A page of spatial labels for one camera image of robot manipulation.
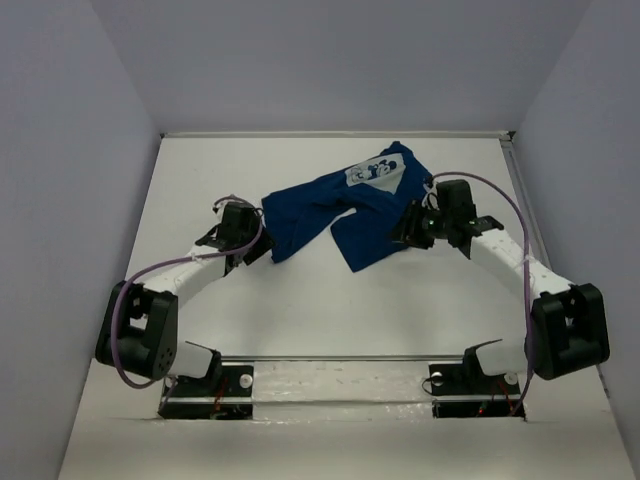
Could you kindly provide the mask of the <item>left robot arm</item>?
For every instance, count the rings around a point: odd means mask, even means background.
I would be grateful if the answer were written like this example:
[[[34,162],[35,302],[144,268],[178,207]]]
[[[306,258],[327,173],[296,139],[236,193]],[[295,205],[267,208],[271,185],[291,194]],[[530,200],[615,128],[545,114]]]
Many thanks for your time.
[[[209,395],[221,383],[221,354],[182,340],[179,310],[210,284],[274,247],[262,209],[230,195],[213,205],[216,222],[183,257],[165,260],[116,284],[95,347],[97,362],[134,389],[186,380]]]

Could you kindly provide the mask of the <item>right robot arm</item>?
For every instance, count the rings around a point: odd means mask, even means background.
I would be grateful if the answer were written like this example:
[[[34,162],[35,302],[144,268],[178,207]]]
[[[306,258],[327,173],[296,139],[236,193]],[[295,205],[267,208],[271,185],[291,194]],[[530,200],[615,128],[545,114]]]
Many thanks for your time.
[[[502,223],[479,215],[467,181],[439,182],[433,193],[435,205],[419,200],[408,204],[392,240],[423,250],[445,241],[524,304],[522,339],[490,340],[465,350],[460,379],[468,390],[482,392],[504,374],[553,380],[609,359],[605,302],[596,286],[554,273]]]

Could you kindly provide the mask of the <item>blue printed t shirt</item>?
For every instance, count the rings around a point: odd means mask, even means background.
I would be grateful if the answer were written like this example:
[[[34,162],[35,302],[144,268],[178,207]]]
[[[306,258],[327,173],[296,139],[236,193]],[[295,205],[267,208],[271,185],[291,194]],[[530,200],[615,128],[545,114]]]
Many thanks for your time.
[[[407,248],[391,240],[406,207],[426,195],[431,172],[395,141],[375,157],[262,199],[266,229],[281,263],[328,228],[352,272]]]

